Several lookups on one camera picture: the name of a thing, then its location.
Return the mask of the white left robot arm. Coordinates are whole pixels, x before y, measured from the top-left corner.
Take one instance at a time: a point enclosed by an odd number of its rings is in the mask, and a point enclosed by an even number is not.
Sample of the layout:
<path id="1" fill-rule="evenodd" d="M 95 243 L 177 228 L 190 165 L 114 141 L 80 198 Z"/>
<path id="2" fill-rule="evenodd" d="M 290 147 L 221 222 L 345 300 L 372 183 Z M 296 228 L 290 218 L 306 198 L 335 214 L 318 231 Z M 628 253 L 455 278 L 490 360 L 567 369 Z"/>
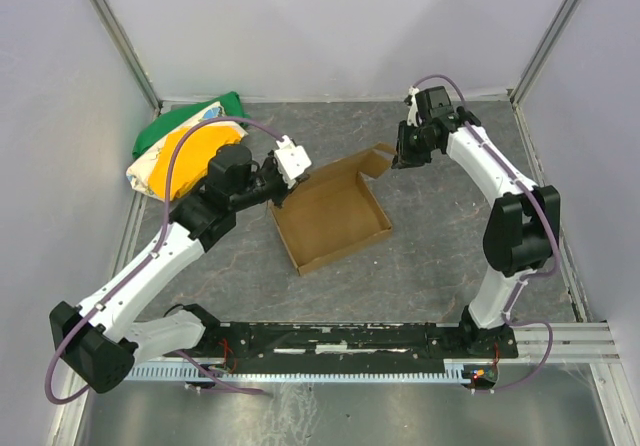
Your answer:
<path id="1" fill-rule="evenodd" d="M 62 301 L 52 309 L 52 360 L 63 361 L 87 388 L 102 394 L 135 365 L 198 345 L 218 325 L 199 306 L 145 323 L 136 318 L 178 273 L 235 227 L 238 212 L 262 203 L 282 205 L 306 180 L 310 166 L 305 149 L 289 138 L 278 141 L 261 164 L 242 144 L 220 147 L 206 175 L 167 212 L 159 233 L 127 266 L 78 305 Z"/>

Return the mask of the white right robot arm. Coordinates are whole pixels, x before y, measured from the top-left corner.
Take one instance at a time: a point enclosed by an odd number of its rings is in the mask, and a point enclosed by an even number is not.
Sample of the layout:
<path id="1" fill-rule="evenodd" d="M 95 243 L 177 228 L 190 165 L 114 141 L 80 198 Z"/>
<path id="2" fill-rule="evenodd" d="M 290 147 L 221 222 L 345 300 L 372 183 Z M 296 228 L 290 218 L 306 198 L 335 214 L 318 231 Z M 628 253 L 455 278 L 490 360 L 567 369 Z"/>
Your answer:
<path id="1" fill-rule="evenodd" d="M 412 108 L 399 123 L 392 167 L 421 167 L 438 150 L 463 168 L 490 204 L 482 240 L 488 269 L 467 315 L 473 329 L 493 330 L 507 323 L 530 279 L 553 273 L 543 267 L 549 258 L 559 260 L 561 196 L 522 174 L 484 128 L 468 122 L 464 108 L 436 111 L 422 115 Z"/>

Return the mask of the brown cardboard box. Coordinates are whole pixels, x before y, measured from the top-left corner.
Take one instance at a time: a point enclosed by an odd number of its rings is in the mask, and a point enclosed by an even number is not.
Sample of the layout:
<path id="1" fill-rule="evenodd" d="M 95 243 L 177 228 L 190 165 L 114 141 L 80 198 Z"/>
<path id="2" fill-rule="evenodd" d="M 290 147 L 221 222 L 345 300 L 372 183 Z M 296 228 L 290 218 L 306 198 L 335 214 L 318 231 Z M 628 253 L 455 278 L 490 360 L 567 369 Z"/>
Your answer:
<path id="1" fill-rule="evenodd" d="M 314 170 L 280 207 L 276 229 L 298 275 L 387 239 L 392 223 L 368 186 L 391 167 L 395 148 L 377 143 Z"/>

